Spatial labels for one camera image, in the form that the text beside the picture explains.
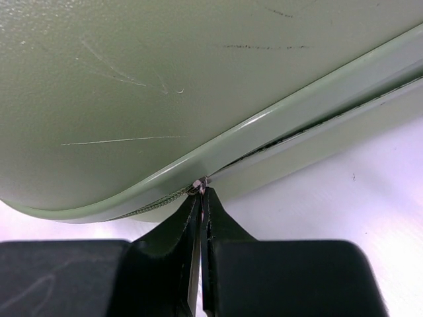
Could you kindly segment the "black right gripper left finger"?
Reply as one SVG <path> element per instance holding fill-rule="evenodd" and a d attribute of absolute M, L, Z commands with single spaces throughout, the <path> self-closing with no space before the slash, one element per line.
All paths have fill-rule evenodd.
<path fill-rule="evenodd" d="M 2 316 L 194 316 L 200 198 L 141 238 L 1 244 Z"/>

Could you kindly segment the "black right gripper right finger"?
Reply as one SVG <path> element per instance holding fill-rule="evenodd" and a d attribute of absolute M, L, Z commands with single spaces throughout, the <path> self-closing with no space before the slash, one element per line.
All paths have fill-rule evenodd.
<path fill-rule="evenodd" d="M 202 293 L 208 316 L 386 316 L 371 266 L 346 240 L 258 240 L 202 197 Z"/>

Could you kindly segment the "green hard-shell suitcase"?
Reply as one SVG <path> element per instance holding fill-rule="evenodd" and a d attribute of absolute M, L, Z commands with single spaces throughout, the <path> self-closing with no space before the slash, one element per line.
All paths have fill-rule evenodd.
<path fill-rule="evenodd" d="M 165 218 L 422 115 L 421 1 L 2 1 L 1 201 Z"/>

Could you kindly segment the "suitcase zipper pull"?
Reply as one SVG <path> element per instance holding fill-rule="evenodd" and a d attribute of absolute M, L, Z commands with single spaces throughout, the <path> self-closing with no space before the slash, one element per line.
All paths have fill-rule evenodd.
<path fill-rule="evenodd" d="M 204 176 L 200 179 L 197 179 L 192 184 L 192 189 L 195 194 L 204 195 L 206 192 L 206 188 L 209 184 L 209 178 L 207 176 Z"/>

